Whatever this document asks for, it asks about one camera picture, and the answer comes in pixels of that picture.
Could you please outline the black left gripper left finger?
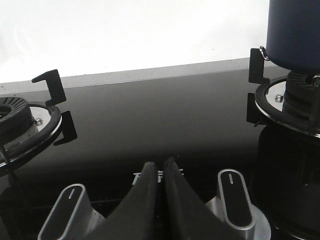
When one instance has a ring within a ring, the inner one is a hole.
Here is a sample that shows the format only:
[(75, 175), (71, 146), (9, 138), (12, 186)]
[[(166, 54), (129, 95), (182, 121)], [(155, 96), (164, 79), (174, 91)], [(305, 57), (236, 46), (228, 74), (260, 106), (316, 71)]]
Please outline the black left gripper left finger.
[(153, 236), (158, 175), (146, 162), (136, 184), (116, 209), (85, 240), (150, 240)]

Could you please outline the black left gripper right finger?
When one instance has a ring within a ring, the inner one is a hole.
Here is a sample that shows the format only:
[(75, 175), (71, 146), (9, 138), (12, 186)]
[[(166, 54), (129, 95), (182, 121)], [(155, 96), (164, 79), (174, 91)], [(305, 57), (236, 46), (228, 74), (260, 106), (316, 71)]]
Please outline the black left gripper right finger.
[(198, 197), (181, 174), (173, 157), (163, 168), (170, 228), (175, 240), (239, 240), (230, 226), (222, 223)]

